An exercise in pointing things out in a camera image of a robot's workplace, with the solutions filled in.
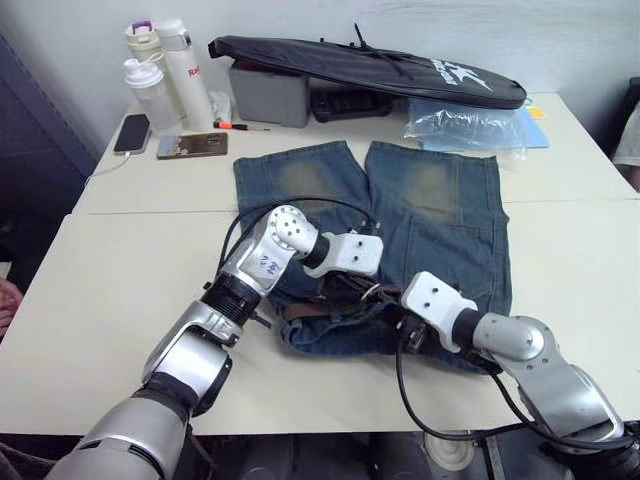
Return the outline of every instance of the black bag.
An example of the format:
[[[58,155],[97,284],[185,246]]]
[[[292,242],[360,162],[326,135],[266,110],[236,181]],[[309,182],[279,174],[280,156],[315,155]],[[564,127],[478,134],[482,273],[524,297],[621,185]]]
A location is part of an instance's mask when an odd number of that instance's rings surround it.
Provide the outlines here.
[[[459,63],[353,44],[227,35],[209,44],[227,55],[275,69],[407,97],[472,107],[516,109],[527,92],[514,80]]]

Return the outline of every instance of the charging cable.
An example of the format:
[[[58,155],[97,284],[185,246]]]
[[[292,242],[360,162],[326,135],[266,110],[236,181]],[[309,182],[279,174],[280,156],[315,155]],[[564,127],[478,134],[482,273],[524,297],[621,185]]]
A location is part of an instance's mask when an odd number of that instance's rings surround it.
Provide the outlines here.
[[[107,168],[105,170],[101,170],[99,172],[95,172],[92,173],[91,175],[89,175],[87,177],[87,179],[84,181],[84,187],[87,188],[87,185],[89,185],[89,181],[94,178],[94,177],[99,177],[100,175],[104,175],[105,173],[111,173],[114,170],[119,169],[121,166],[123,166],[125,163],[127,163],[127,160],[129,160],[129,158],[131,157],[131,152],[126,152],[124,154],[124,159],[122,160],[122,162],[120,162],[118,165],[116,165],[115,167],[111,167],[111,168]]]

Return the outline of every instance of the white table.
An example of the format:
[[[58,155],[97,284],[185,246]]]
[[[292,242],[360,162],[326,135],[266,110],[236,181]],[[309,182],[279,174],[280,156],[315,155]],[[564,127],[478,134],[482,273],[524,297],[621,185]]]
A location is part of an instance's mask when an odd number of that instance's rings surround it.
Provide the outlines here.
[[[539,125],[551,147],[532,149],[521,165],[501,168],[504,203],[555,200],[638,198],[595,142],[556,94],[532,95],[547,118]],[[303,129],[267,125],[270,132],[229,131],[229,154],[183,160],[156,159],[158,138],[152,137],[142,155],[132,156],[122,168],[91,180],[73,213],[142,213],[235,211],[233,162],[292,148],[347,140],[362,165],[373,140],[413,146],[402,138],[406,118],[345,120]],[[97,171],[122,161],[109,143]]]
[[[509,204],[514,313],[640,417],[638,202]],[[83,434],[138,387],[148,352],[201,293],[229,213],[68,216],[0,348],[0,432]],[[409,430],[393,360],[313,358],[251,322],[199,434]],[[415,409],[440,429],[514,421],[480,376],[407,359]]]

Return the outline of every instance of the black cable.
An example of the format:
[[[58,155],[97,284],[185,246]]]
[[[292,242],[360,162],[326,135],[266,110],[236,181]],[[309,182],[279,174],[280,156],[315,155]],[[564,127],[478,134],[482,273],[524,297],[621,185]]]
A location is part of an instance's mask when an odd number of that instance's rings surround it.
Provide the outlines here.
[[[22,452],[6,443],[0,442],[0,452],[2,452],[10,461],[27,463],[34,468],[50,470],[56,464],[56,460],[50,458],[38,457],[30,453]]]
[[[473,433],[442,433],[433,428],[429,427],[425,423],[422,422],[413,411],[411,404],[409,403],[409,398],[407,396],[407,391],[404,387],[404,378],[402,375],[402,349],[404,347],[404,340],[399,338],[397,346],[396,346],[396,376],[398,377],[398,388],[400,389],[400,396],[402,397],[402,403],[404,403],[404,407],[407,410],[407,413],[411,417],[411,419],[418,425],[424,432],[429,435],[439,438],[441,440],[449,440],[454,442],[469,442],[469,441],[480,441],[484,440],[487,437],[493,437],[494,435],[499,435],[505,432],[511,432],[513,430],[519,430],[521,428],[525,428],[525,425],[522,423],[514,423],[512,425],[505,425],[504,427],[493,428],[491,430],[483,430],[479,432]]]
[[[234,252],[234,250],[240,245],[240,243],[242,243],[243,240],[245,240],[247,238],[247,236],[251,233],[251,230],[253,230],[253,227],[260,221],[260,218],[267,213],[267,211],[274,209],[275,207],[278,207],[280,205],[286,204],[286,203],[291,203],[291,202],[304,202],[304,201],[316,201],[316,202],[327,202],[327,203],[335,203],[337,205],[343,205],[345,207],[349,207],[352,208],[353,210],[356,210],[360,213],[362,213],[367,220],[369,221],[370,224],[375,225],[375,219],[371,216],[371,214],[366,211],[363,208],[357,207],[349,202],[344,202],[342,200],[336,200],[333,198],[326,198],[326,197],[315,197],[315,196],[308,196],[308,195],[303,195],[303,196],[297,196],[297,197],[287,197],[287,198],[282,198],[278,201],[275,202],[270,202],[270,203],[265,203],[262,205],[256,205],[255,207],[252,207],[248,210],[245,210],[242,213],[239,213],[236,218],[233,219],[233,221],[231,222],[231,225],[229,226],[229,229],[227,230],[227,233],[224,237],[224,242],[222,244],[222,252],[220,254],[220,259],[218,261],[218,268],[216,270],[216,275],[217,273],[220,271],[220,269],[222,268],[222,266],[224,265],[224,262],[227,261],[227,259],[231,256],[231,254]],[[244,232],[242,232],[242,235],[240,235],[240,238],[233,244],[233,246],[231,247],[231,250],[229,251],[229,254],[227,255],[227,247],[229,246],[229,241],[231,239],[231,235],[233,234],[233,231],[235,230],[236,226],[238,225],[238,223],[240,223],[240,221],[247,217],[248,215],[251,214],[256,214],[256,219],[254,219],[254,221],[252,221],[249,225],[247,225],[247,228],[245,229]]]
[[[360,48],[368,52],[371,52],[376,57],[387,62],[401,76],[406,76],[406,77],[409,77],[411,80],[413,80],[413,75],[411,75],[402,65],[400,65],[397,62],[394,62],[393,59],[389,58],[389,56],[386,55],[384,52],[382,52],[381,50],[378,50],[377,48],[373,48],[372,46],[368,45],[367,42],[364,41],[364,38],[362,38],[362,34],[360,33],[360,28],[358,28],[357,23],[354,23],[353,26],[356,28],[356,35],[358,35],[358,40],[360,40]]]
[[[195,448],[196,452],[198,452],[198,455],[200,455],[200,457],[209,466],[208,478],[211,478],[213,474],[212,472],[218,471],[218,464],[214,462],[213,458],[211,458],[211,455],[209,455],[209,452],[205,450],[205,448],[202,446],[198,438],[193,434],[193,431],[191,429],[187,431],[187,438],[191,442],[193,448]]]
[[[0,452],[0,478],[2,480],[22,480],[20,473],[2,452]]]
[[[522,410],[520,410],[518,406],[515,404],[515,402],[513,401],[513,398],[511,398],[511,395],[507,390],[507,387],[505,387],[504,383],[502,383],[502,380],[500,380],[500,378],[495,373],[490,373],[490,375],[493,381],[498,386],[498,389],[500,390],[502,397],[504,398],[505,402],[507,402],[507,405],[509,406],[511,411],[514,413],[514,415],[518,417],[518,419],[527,428],[537,433],[538,435],[540,435],[545,440],[548,440],[549,442],[562,445],[565,447],[578,448],[581,450],[617,450],[619,448],[628,447],[635,441],[633,437],[629,437],[629,436],[618,438],[615,440],[606,440],[603,442],[586,442],[582,440],[572,440],[569,438],[557,437],[547,432],[543,428],[541,428],[538,424],[529,420],[527,416],[522,412]]]

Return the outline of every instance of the person's hand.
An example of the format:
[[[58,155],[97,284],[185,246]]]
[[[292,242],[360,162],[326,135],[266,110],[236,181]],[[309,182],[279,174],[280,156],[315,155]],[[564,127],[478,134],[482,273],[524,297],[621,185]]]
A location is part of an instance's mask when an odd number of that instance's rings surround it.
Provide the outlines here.
[[[13,283],[0,278],[0,338],[9,330],[13,316],[22,302],[22,293]]]

